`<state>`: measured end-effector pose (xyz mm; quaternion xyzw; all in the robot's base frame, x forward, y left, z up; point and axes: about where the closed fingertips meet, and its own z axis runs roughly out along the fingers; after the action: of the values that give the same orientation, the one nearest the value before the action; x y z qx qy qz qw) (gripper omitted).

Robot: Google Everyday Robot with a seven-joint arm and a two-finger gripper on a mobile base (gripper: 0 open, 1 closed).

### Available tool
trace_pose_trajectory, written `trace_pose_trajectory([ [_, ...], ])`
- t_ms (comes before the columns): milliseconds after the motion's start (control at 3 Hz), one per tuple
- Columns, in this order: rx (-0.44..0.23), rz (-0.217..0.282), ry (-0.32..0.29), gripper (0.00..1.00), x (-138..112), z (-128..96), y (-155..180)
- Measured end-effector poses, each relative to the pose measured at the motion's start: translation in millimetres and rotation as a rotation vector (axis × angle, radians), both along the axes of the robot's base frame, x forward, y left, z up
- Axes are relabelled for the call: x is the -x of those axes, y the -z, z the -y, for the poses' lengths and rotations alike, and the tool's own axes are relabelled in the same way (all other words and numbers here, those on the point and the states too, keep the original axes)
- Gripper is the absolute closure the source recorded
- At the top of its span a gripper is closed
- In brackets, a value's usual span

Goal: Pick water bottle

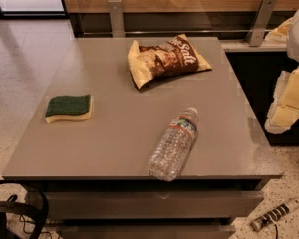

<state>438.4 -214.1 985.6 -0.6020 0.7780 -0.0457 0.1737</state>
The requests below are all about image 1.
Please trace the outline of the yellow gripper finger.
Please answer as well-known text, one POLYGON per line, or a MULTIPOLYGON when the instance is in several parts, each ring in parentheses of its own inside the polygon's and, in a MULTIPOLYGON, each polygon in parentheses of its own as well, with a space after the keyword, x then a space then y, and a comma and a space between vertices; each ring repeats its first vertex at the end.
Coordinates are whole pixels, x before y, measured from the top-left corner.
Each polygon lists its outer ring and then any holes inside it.
POLYGON ((291 18, 285 20, 277 28, 270 31, 266 35, 265 40, 267 42, 285 43, 291 26, 291 21, 291 18))
POLYGON ((291 73, 281 72, 273 98, 267 113, 265 130, 272 134, 282 134, 299 120, 299 67, 291 73))

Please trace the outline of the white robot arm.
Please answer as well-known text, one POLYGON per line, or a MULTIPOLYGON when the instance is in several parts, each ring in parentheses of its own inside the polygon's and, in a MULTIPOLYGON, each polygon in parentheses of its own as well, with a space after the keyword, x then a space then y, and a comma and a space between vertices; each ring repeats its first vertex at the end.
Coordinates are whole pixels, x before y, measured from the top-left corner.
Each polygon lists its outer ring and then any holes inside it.
MULTIPOLYGON (((283 43, 287 56, 299 63, 299 9, 294 16, 267 34, 268 42, 283 43)), ((299 66, 291 73, 282 71, 277 79, 265 130, 282 134, 299 120, 299 66)))

